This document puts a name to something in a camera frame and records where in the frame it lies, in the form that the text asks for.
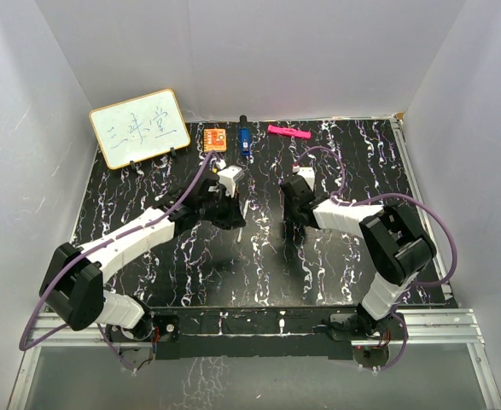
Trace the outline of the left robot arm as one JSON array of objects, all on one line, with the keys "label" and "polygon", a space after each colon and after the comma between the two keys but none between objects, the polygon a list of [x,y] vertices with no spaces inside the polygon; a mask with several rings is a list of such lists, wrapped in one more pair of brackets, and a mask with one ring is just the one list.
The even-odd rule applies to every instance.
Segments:
[{"label": "left robot arm", "polygon": [[105,290],[105,284],[142,254],[202,221],[223,230],[244,227],[237,188],[241,177],[236,167],[205,172],[189,192],[166,193],[118,230],[78,247],[64,243],[52,256],[40,297],[73,331],[111,325],[136,341],[145,340],[154,327],[151,310],[134,296]]}]

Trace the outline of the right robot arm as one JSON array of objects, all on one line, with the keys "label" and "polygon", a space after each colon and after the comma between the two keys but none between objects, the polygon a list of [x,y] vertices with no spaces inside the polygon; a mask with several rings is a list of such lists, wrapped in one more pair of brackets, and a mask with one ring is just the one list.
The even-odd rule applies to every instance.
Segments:
[{"label": "right robot arm", "polygon": [[369,339],[387,330],[395,302],[437,254],[420,219],[407,205],[340,205],[316,196],[307,179],[294,175],[281,183],[284,219],[295,226],[341,231],[364,240],[376,269],[370,289],[348,328]]}]

